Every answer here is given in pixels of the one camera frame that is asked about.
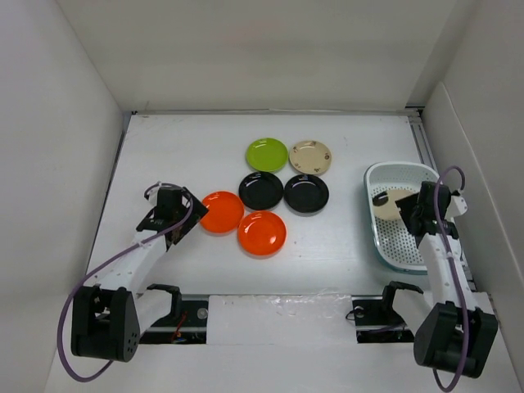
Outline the cream plate with black brushstroke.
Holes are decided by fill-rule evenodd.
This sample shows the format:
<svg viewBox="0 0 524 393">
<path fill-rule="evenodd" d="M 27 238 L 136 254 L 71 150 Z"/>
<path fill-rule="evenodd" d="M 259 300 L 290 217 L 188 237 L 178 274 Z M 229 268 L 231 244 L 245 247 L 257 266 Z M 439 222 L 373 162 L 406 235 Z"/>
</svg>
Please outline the cream plate with black brushstroke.
<svg viewBox="0 0 524 393">
<path fill-rule="evenodd" d="M 400 219 L 398 200 L 411 196 L 413 193 L 406 189 L 388 189 L 372 198 L 372 212 L 378 219 L 394 221 Z"/>
</svg>

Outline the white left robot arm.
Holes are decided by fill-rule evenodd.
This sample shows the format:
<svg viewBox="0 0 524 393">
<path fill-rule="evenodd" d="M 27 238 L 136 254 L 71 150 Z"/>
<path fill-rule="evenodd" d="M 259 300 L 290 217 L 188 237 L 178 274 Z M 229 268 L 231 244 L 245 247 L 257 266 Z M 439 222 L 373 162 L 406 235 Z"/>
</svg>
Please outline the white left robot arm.
<svg viewBox="0 0 524 393">
<path fill-rule="evenodd" d="M 147 198 L 155 205 L 137 225 L 131 246 L 73 295 L 70 349 L 75 356 L 128 362 L 148 328 L 182 317 L 179 287 L 146 280 L 208 210 L 186 187 L 170 183 L 156 185 Z"/>
</svg>

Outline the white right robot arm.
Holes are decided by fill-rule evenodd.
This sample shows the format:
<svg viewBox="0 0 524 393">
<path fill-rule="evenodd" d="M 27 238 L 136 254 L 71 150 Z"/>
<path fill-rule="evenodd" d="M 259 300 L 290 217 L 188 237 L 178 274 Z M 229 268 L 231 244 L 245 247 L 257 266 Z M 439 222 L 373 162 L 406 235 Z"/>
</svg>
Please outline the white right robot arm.
<svg viewBox="0 0 524 393">
<path fill-rule="evenodd" d="M 448 210 L 463 215 L 465 200 L 459 191 L 424 181 L 419 192 L 395 204 L 415 239 L 432 291 L 429 309 L 418 321 L 406 321 L 414 333 L 414 359 L 423 367 L 478 378 L 499 325 L 471 292 L 460 260 L 458 229 L 446 216 Z"/>
</svg>

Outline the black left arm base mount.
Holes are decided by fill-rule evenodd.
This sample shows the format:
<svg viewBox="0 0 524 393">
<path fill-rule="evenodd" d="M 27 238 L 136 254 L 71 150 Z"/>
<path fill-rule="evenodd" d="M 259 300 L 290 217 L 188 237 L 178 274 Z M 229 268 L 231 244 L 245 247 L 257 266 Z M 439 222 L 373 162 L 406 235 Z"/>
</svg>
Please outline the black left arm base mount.
<svg viewBox="0 0 524 393">
<path fill-rule="evenodd" d="M 207 337 L 209 298 L 186 297 L 178 317 L 165 317 L 141 337 L 144 345 L 204 345 Z"/>
</svg>

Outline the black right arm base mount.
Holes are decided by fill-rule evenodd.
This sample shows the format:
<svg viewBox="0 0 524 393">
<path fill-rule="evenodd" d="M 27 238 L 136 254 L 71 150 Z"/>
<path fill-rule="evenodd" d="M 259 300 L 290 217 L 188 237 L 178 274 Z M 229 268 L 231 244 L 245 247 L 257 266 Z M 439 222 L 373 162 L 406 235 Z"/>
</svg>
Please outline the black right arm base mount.
<svg viewBox="0 0 524 393">
<path fill-rule="evenodd" d="M 358 344 L 413 343 L 414 335 L 404 320 L 393 310 L 386 309 L 378 297 L 352 299 L 346 320 L 355 326 Z"/>
</svg>

